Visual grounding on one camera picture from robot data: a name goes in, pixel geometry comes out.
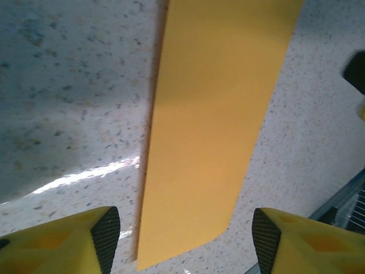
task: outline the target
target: yellow plastic part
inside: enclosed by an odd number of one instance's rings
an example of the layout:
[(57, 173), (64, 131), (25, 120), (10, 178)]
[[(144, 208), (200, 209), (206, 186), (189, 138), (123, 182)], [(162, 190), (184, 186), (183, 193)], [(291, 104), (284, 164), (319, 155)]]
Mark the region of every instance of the yellow plastic part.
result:
[(227, 228), (303, 0), (170, 0), (138, 269)]
[(110, 207), (100, 207), (1, 237), (1, 274), (100, 274), (91, 228)]
[(272, 274), (364, 274), (365, 236), (271, 208), (281, 231)]

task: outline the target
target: black rubber pad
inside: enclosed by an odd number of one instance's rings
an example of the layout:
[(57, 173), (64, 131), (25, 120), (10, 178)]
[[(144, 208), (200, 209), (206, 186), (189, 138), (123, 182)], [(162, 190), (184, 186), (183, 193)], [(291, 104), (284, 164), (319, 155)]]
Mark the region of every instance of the black rubber pad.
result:
[(256, 208), (253, 215), (252, 237), (261, 274), (270, 274), (278, 251), (281, 231), (260, 208)]
[(10, 244), (10, 241), (8, 239), (0, 239), (0, 249), (4, 248), (8, 244)]
[(343, 77), (365, 95), (365, 50), (358, 51), (346, 66)]
[(120, 234), (118, 209), (111, 207), (91, 229), (92, 240), (102, 274), (109, 274)]

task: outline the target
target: yellow paper strip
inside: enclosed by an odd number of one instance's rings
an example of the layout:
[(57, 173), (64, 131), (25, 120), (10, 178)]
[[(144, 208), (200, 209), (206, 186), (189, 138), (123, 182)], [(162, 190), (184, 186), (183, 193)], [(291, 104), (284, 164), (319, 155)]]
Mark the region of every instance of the yellow paper strip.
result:
[(138, 269), (228, 226), (302, 0), (171, 0)]

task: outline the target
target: white speckled floor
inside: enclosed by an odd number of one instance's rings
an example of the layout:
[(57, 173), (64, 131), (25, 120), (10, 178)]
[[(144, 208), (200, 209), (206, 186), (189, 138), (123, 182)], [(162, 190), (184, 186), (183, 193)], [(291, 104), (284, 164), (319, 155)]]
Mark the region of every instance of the white speckled floor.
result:
[[(145, 151), (166, 1), (0, 3), (0, 235), (118, 207), (113, 273), (135, 273)], [(307, 0), (229, 229), (141, 273), (244, 273), (255, 207), (307, 216), (360, 171), (362, 96), (340, 76), (365, 3)]]

